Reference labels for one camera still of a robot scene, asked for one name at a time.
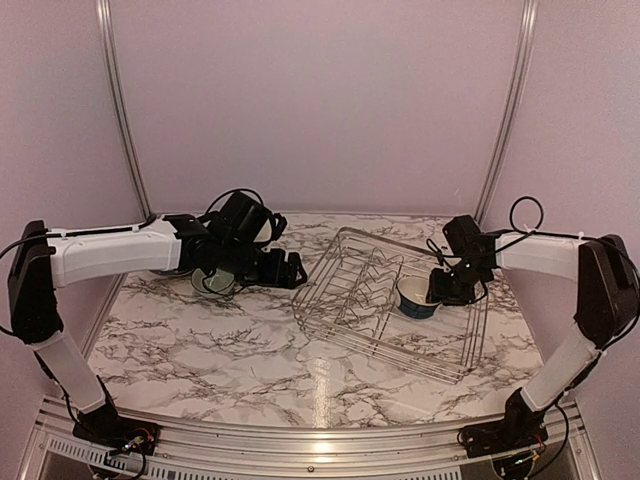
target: wire rack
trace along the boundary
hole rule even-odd
[[[432,252],[353,228],[342,228],[293,299],[307,334],[456,384],[482,357],[488,298],[468,307],[440,306],[413,320],[397,309],[405,276],[429,277]]]

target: white arm segment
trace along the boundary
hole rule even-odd
[[[169,222],[158,219],[137,231],[51,238],[48,244],[56,249],[51,256],[53,286],[140,270],[173,270],[178,267],[181,246],[175,233]]]
[[[182,243],[175,232],[169,222],[159,219],[137,231],[48,239],[49,246],[56,249],[50,257],[53,286],[65,287],[89,278],[139,270],[175,269]],[[48,340],[30,347],[82,413],[90,413],[105,404],[102,385],[68,330],[56,332]]]
[[[569,384],[599,355],[595,344],[574,323],[569,336],[522,389],[522,398],[532,412],[556,401]]]
[[[82,413],[93,412],[105,404],[102,385],[68,330],[56,332],[48,340],[29,346],[51,370]]]
[[[496,250],[520,238],[502,235]],[[578,247],[582,240],[534,235],[496,254],[504,270],[528,270],[578,281]],[[598,357],[595,344],[582,335],[577,324],[536,375],[522,389],[522,398],[534,412],[551,405],[567,386]]]
[[[522,237],[507,233],[496,240],[496,250]],[[496,254],[504,270],[528,270],[578,281],[578,246],[582,240],[534,235]]]

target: vertical metal pole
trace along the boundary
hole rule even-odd
[[[102,34],[102,46],[104,49],[104,58],[107,65],[107,74],[109,77],[109,88],[111,90],[111,99],[118,120],[118,128],[120,130],[120,138],[124,147],[129,173],[133,181],[136,197],[140,206],[140,211],[144,218],[148,218],[153,213],[149,197],[144,186],[140,164],[136,154],[133,136],[129,126],[127,110],[124,102],[124,94],[122,92],[122,82],[120,81],[120,71],[118,69],[118,57],[116,55],[116,44],[113,36],[113,26],[111,24],[111,2],[110,0],[97,0],[96,9],[98,12],[98,23]]]
[[[516,59],[513,66],[513,75],[511,77],[511,85],[509,87],[509,95],[505,105],[502,123],[496,138],[496,144],[493,149],[491,163],[487,171],[482,192],[478,199],[474,217],[478,224],[482,224],[487,216],[489,205],[495,193],[498,184],[498,177],[502,165],[504,164],[509,146],[509,138],[515,123],[515,118],[522,99],[525,80],[529,64],[531,63],[531,50],[533,47],[533,33],[538,13],[538,0],[525,0],[522,11],[522,23],[520,25],[520,35],[518,36],[518,47]]]
[[[120,72],[118,70],[118,57],[116,55],[116,46],[113,37],[113,26],[111,24],[110,0],[97,0],[96,10],[98,14],[98,25],[100,26],[100,33],[102,36],[102,48],[107,67],[107,77],[109,79],[109,90],[111,91],[111,100],[113,102],[116,119],[118,121],[120,139],[124,148],[125,158],[127,159],[127,166],[129,174],[131,175],[131,181],[133,182],[133,188],[135,189],[140,212],[143,218],[148,218],[153,211],[149,203],[149,197],[147,196],[144,181],[142,180],[140,164],[138,163],[138,156],[133,143],[131,129],[129,128],[129,120],[124,103],[124,94],[122,92],[122,84],[120,82]],[[111,284],[109,285],[107,293],[96,314],[96,318],[80,345],[82,355],[86,359],[88,359],[91,354],[91,350],[98,339],[100,330],[102,329],[102,326],[111,311],[113,302],[118,296],[118,292],[126,278],[126,275],[116,275],[113,277]]]

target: black bracket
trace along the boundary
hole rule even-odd
[[[502,420],[467,425],[458,432],[458,443],[469,458],[524,448],[549,438],[545,412],[532,412],[520,392],[516,390],[507,400]]]

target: cable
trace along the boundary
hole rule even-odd
[[[71,418],[71,420],[73,420],[73,423],[76,424],[82,430],[84,430],[86,433],[91,435],[92,437],[95,437],[95,435],[91,431],[89,431],[89,429],[87,427],[85,427],[80,422],[80,420],[78,420],[78,418],[75,416],[75,414],[73,413],[73,408],[71,408],[71,399],[69,398],[69,393],[62,387],[62,385],[59,385],[59,386],[62,389],[62,394],[64,395],[64,400],[65,400],[65,403],[67,405],[67,412],[69,413],[69,417]],[[153,436],[149,433],[149,431],[146,428],[137,428],[136,430],[141,430],[141,431],[143,431],[143,432],[145,432],[147,434],[146,441],[148,441],[148,442],[153,441]],[[126,438],[101,438],[100,440],[103,440],[105,442],[120,442],[120,443],[122,443],[122,446],[127,444],[127,439]],[[140,469],[140,471],[134,477],[130,477],[129,478],[129,480],[137,480],[137,479],[142,478],[142,475],[144,475],[144,471],[147,468],[147,456],[144,453],[144,450],[138,444],[133,444],[131,450],[136,450],[136,451],[138,451],[138,453],[140,453],[142,455],[142,468]]]
[[[255,190],[252,190],[251,188],[233,188],[231,190],[224,192],[222,195],[218,196],[218,198],[216,198],[213,202],[211,202],[211,204],[205,210],[204,214],[205,215],[208,214],[211,211],[211,209],[215,206],[215,204],[218,203],[220,200],[222,200],[224,197],[236,192],[248,192],[258,199],[258,201],[260,202],[260,205],[264,206],[264,201],[262,200],[262,197]]]
[[[540,212],[540,218],[538,219],[538,222],[537,222],[536,226],[530,231],[524,231],[524,230],[518,228],[516,226],[515,220],[514,220],[514,215],[515,215],[516,208],[518,207],[518,205],[520,203],[522,203],[524,201],[533,202],[538,207],[538,210]],[[544,221],[544,207],[542,206],[542,203],[540,203],[540,201],[535,197],[532,197],[530,195],[525,195],[525,196],[522,196],[522,197],[518,198],[515,202],[513,202],[513,204],[511,205],[511,209],[509,210],[509,224],[511,225],[511,229],[512,229],[511,232],[512,233],[520,233],[521,234],[521,236],[519,238],[515,239],[514,241],[509,242],[506,245],[503,245],[502,247],[494,250],[493,252],[479,253],[479,254],[473,254],[473,255],[464,255],[464,256],[463,255],[445,255],[445,254],[443,254],[442,251],[437,247],[437,245],[435,245],[435,242],[433,242],[433,240],[431,240],[431,239],[427,240],[427,247],[436,255],[436,257],[438,259],[445,259],[445,258],[467,258],[467,259],[471,259],[471,258],[486,258],[486,257],[494,256],[495,254],[500,253],[500,252],[512,247],[513,245],[516,245],[517,243],[522,242],[523,240],[525,240],[525,239],[527,239],[527,238],[529,238],[531,236],[536,235],[536,236],[545,236],[545,237],[554,237],[554,238],[566,238],[566,239],[571,239],[571,240],[593,241],[593,242],[599,243],[605,249],[614,250],[620,256],[620,258],[622,258],[627,263],[627,265],[629,265],[629,267],[631,267],[631,271],[633,273],[633,281],[631,283],[633,285],[633,289],[634,289],[635,294],[636,294],[637,307],[636,307],[635,317],[631,320],[631,323],[629,324],[629,326],[622,333],[620,333],[618,336],[616,336],[615,338],[613,338],[609,342],[607,342],[602,347],[602,351],[611,348],[613,345],[615,345],[620,340],[624,339],[627,335],[629,335],[631,333],[631,331],[636,328],[638,323],[640,323],[640,271],[638,270],[638,267],[635,265],[633,260],[631,260],[631,258],[629,257],[629,255],[626,252],[624,252],[622,249],[618,248],[616,245],[613,245],[612,243],[609,243],[606,240],[603,240],[602,238],[582,236],[582,235],[573,235],[573,234],[570,234],[570,233],[558,233],[558,232],[540,231],[539,228],[542,226],[543,221]]]
[[[102,228],[102,229],[96,229],[96,230],[76,230],[73,232],[67,232],[64,236],[66,237],[80,237],[80,236],[86,236],[86,235],[104,235],[107,233],[123,233],[123,232],[133,232],[135,230],[141,230],[145,227],[148,227],[149,225],[151,225],[158,217],[153,214],[150,215],[149,217],[147,217],[147,219],[142,222],[139,225],[135,225],[132,227],[116,227],[116,228]],[[29,242],[35,242],[37,240],[46,240],[49,238],[62,238],[63,235],[61,233],[45,233],[42,235],[33,235],[31,237],[26,237],[26,238],[21,238],[20,240],[17,240],[13,243],[11,243],[10,245],[8,245],[7,247],[5,247],[1,252],[0,252],[0,261],[4,258],[4,256],[9,253],[11,250],[13,250],[16,247],[19,247],[20,245],[24,245],[25,243],[29,243]],[[16,334],[14,332],[12,332],[11,330],[3,327],[2,325],[0,325],[0,332],[4,333],[5,335],[9,335],[10,337],[15,337]]]
[[[569,417],[567,417],[567,413],[564,411],[564,409],[560,405],[558,405],[558,402],[556,402],[554,404],[554,406],[558,410],[560,410],[560,413],[562,414],[562,417],[564,418],[564,426],[565,426],[564,439],[562,440],[562,445],[560,445],[560,448],[558,449],[558,451],[555,453],[555,455],[553,457],[551,457],[551,460],[549,460],[547,463],[545,463],[540,468],[540,470],[538,470],[537,472],[533,473],[532,475],[529,475],[530,479],[534,478],[534,477],[537,477],[542,472],[544,472],[547,468],[549,468],[551,466],[551,464],[553,464],[553,462],[555,462],[558,459],[558,457],[560,457],[560,455],[564,451],[564,448],[567,446],[567,443],[569,442]]]
[[[137,450],[138,453],[140,453],[140,455],[142,455],[142,467],[140,468],[140,471],[136,474],[135,477],[131,477],[129,479],[129,480],[138,480],[138,479],[142,478],[142,475],[144,475],[144,471],[147,469],[147,455],[144,453],[144,450],[142,448],[140,448],[138,445],[133,447],[132,450]]]
[[[520,204],[521,202],[523,202],[525,200],[530,200],[533,203],[535,203],[537,205],[537,207],[538,207],[538,210],[540,211],[540,220],[538,221],[538,224],[535,227],[536,231],[524,232],[523,230],[520,230],[518,227],[516,227],[515,222],[513,220],[513,214],[515,212],[515,208],[518,206],[518,204]],[[636,264],[633,263],[633,260],[631,260],[631,258],[629,257],[629,255],[625,251],[623,251],[622,249],[620,249],[616,245],[603,240],[602,238],[573,235],[573,234],[570,234],[570,233],[557,233],[557,232],[541,232],[541,231],[537,231],[538,228],[540,228],[540,226],[542,225],[542,221],[543,220],[544,220],[544,208],[542,207],[542,204],[540,203],[540,201],[537,198],[531,197],[531,196],[528,196],[528,195],[518,198],[513,203],[513,205],[511,206],[511,210],[509,211],[509,223],[510,223],[511,228],[513,229],[514,232],[522,233],[522,234],[530,234],[530,235],[541,235],[541,236],[545,236],[545,237],[566,238],[566,239],[571,239],[571,240],[586,240],[586,241],[597,242],[600,245],[602,245],[605,249],[614,250],[620,256],[620,258],[622,258],[627,263],[627,265],[629,265],[629,267],[631,267],[631,271],[632,271],[633,277],[634,277],[632,285],[633,285],[633,289],[634,289],[634,292],[636,294],[636,299],[637,299],[636,314],[635,314],[635,317],[633,318],[633,320],[631,321],[631,323],[629,324],[629,326],[624,330],[624,332],[622,332],[617,337],[609,340],[609,342],[607,342],[602,347],[602,351],[605,351],[605,350],[609,349],[611,346],[613,346],[616,343],[618,343],[623,338],[625,338],[627,335],[629,335],[631,333],[631,331],[638,325],[638,322],[640,321],[640,271],[638,270],[638,267],[636,266]]]

